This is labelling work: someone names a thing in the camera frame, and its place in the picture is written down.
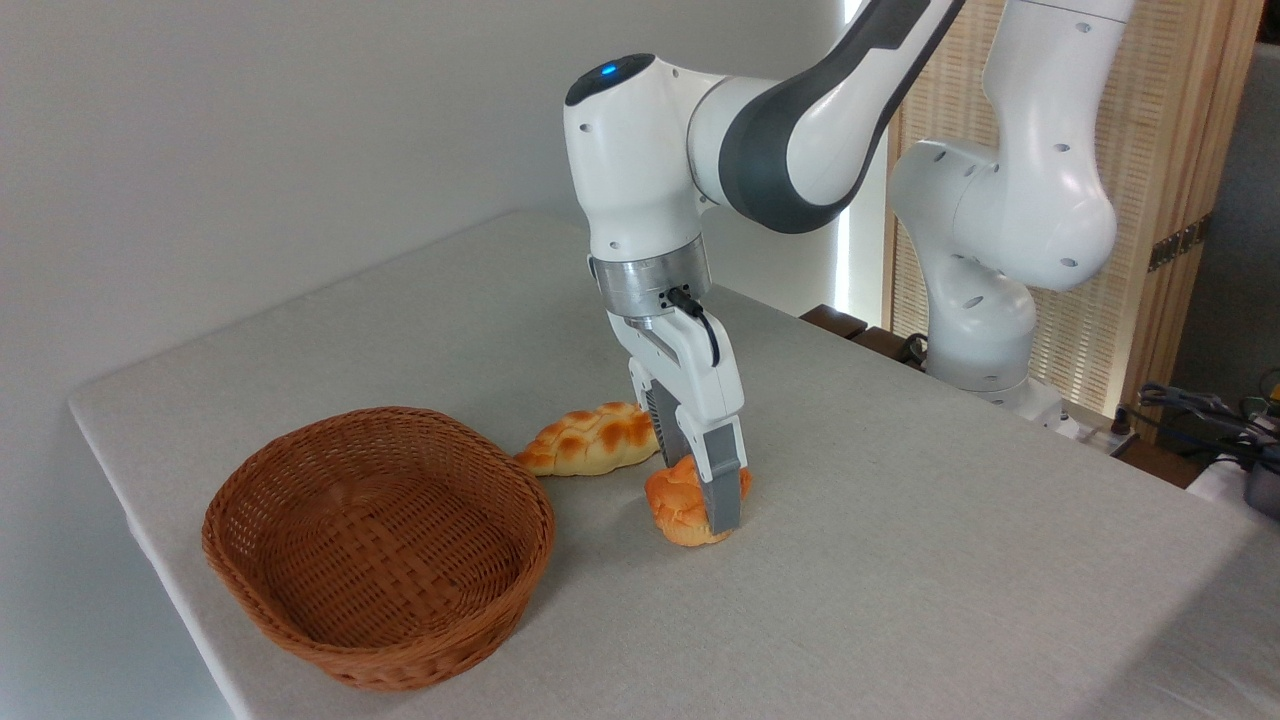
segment braided bread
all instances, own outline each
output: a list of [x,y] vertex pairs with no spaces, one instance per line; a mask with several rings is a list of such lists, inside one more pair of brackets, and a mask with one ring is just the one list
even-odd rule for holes
[[603,475],[658,452],[649,414],[634,402],[575,410],[543,428],[516,455],[535,475]]

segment bread roll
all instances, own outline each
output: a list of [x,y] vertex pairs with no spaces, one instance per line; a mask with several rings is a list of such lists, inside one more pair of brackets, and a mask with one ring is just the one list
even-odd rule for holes
[[520,462],[535,475],[603,475],[658,452],[649,414],[634,402],[576,410],[543,428]]
[[[751,492],[751,471],[742,468],[737,471],[737,478],[742,487],[742,500],[746,500],[746,493]],[[712,534],[692,455],[686,455],[675,468],[650,475],[644,484],[644,495],[649,498],[654,524],[676,544],[698,547],[719,542],[733,532]]]

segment black cable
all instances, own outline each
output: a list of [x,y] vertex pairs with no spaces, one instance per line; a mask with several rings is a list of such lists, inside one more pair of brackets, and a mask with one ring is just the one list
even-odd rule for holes
[[1160,383],[1146,383],[1138,391],[1139,402],[1147,407],[1171,407],[1183,413],[1190,413],[1201,420],[1234,430],[1245,433],[1252,429],[1266,437],[1280,439],[1271,428],[1243,415],[1236,415],[1222,398],[1206,392],[1187,392],[1181,388],[1162,386]]
[[911,356],[911,360],[915,360],[918,364],[924,365],[924,357],[928,354],[928,343],[929,343],[929,336],[924,333],[911,333],[906,336],[906,342],[904,343],[904,347],[906,347],[906,354]]
[[1280,473],[1280,469],[1277,469],[1277,466],[1272,464],[1272,457],[1268,457],[1265,452],[1253,452],[1252,450],[1253,450],[1254,446],[1252,446],[1252,445],[1249,446],[1251,451],[1247,452],[1240,446],[1222,445],[1220,442],[1207,441],[1207,439],[1203,439],[1203,438],[1189,436],[1189,434],[1183,433],[1181,430],[1179,430],[1179,429],[1176,429],[1174,427],[1170,427],[1170,425],[1167,425],[1165,423],[1161,423],[1160,420],[1155,420],[1152,418],[1148,418],[1148,416],[1143,415],[1142,413],[1138,413],[1133,407],[1125,407],[1125,410],[1128,410],[1132,416],[1142,420],[1143,423],[1147,423],[1148,425],[1151,425],[1151,427],[1153,427],[1153,428],[1156,428],[1156,429],[1158,429],[1161,432],[1169,433],[1170,436],[1172,436],[1172,437],[1175,437],[1175,438],[1178,438],[1178,439],[1180,439],[1183,442],[1189,442],[1192,445],[1198,445],[1198,446],[1207,447],[1207,448],[1211,448],[1211,450],[1217,450],[1220,455],[1230,455],[1230,456],[1238,457],[1240,460],[1247,460],[1249,462],[1257,462],[1257,464],[1261,464],[1267,470],[1271,470],[1272,473]]
[[699,313],[698,319],[707,328],[707,340],[712,341],[712,368],[716,368],[719,365],[719,343],[716,342],[716,331],[712,329],[712,323],[707,319],[707,313]]
[[703,322],[703,327],[707,328],[707,340],[712,343],[712,368],[717,368],[719,366],[719,342],[716,340],[716,331],[712,329],[712,323],[707,319],[707,311],[703,310],[703,306],[696,300],[689,296],[687,288],[689,286],[673,287],[658,297],[663,297],[690,318],[698,318]]

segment wicker basket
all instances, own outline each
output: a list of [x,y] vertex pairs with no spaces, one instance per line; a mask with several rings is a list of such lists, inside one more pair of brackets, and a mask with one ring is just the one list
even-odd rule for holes
[[205,515],[209,564],[262,633],[357,688],[407,691],[511,635],[547,568],[541,486],[430,410],[357,410],[253,454]]

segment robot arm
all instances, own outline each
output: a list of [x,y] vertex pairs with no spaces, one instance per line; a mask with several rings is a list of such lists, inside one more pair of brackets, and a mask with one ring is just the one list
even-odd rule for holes
[[929,300],[928,373],[1056,428],[1061,396],[1028,377],[1036,304],[1111,255],[1094,119],[1133,0],[1009,0],[983,87],[1000,147],[937,138],[902,155],[890,204]]
[[631,354],[668,465],[692,452],[713,534],[740,521],[742,388],[710,287],[700,213],[730,205],[774,231],[822,227],[964,0],[870,0],[813,68],[782,82],[627,55],[584,74],[564,136],[590,265]]

